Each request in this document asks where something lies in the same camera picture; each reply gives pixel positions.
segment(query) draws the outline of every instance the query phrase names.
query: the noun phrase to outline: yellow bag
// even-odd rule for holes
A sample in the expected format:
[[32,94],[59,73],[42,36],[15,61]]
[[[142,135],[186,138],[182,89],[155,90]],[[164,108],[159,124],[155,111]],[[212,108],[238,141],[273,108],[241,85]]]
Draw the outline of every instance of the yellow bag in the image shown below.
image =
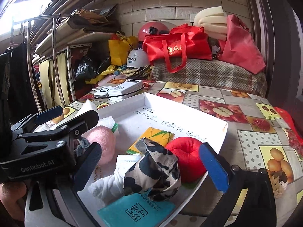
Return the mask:
[[109,53],[111,56],[111,63],[116,66],[126,64],[129,52],[138,45],[135,36],[124,37],[120,32],[117,32],[120,40],[109,40]]
[[115,72],[117,66],[114,65],[110,65],[105,71],[101,72],[98,76],[96,76],[95,78],[92,78],[90,80],[85,80],[86,84],[96,84],[98,83],[100,80],[104,79],[106,75],[108,74],[112,74]]

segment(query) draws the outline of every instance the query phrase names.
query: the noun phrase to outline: brick wall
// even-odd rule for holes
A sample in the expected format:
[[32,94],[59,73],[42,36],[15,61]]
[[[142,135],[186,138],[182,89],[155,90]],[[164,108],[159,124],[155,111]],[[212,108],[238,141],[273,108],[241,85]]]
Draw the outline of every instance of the brick wall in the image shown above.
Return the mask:
[[116,3],[119,4],[121,30],[126,36],[137,36],[140,27],[147,21],[164,20],[175,25],[191,25],[191,13],[213,6],[222,6],[227,14],[236,14],[250,28],[246,0],[98,0],[99,7]]

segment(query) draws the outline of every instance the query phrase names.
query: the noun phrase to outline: pink helmet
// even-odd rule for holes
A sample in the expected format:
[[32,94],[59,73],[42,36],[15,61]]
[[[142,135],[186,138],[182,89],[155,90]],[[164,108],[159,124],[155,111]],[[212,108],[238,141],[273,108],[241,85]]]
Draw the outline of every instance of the pink helmet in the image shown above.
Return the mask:
[[146,35],[158,35],[158,34],[169,34],[169,29],[161,22],[158,21],[148,22],[140,28],[138,39],[140,42],[140,41],[144,41]]

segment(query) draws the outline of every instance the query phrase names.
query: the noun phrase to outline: pink fuzzy ball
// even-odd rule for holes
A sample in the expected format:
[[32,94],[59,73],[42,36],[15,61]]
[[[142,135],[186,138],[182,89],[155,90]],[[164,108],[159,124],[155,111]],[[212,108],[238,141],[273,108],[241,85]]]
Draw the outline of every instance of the pink fuzzy ball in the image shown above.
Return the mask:
[[111,129],[105,126],[97,126],[89,131],[86,136],[87,140],[92,144],[97,142],[102,148],[102,156],[98,165],[104,165],[112,160],[115,153],[116,137]]

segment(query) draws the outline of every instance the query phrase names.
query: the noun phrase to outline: red bag handle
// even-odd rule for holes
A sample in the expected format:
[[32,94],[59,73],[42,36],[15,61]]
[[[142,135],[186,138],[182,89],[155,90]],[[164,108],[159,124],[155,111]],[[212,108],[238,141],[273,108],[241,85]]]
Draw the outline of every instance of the red bag handle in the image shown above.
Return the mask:
[[185,33],[182,33],[181,35],[181,54],[182,54],[182,64],[180,66],[177,66],[176,68],[172,69],[172,64],[169,59],[169,52],[167,48],[167,42],[166,39],[162,40],[163,44],[163,53],[164,53],[164,59],[166,63],[166,68],[170,73],[175,73],[183,69],[187,62],[187,56],[186,56],[186,45],[185,45]]

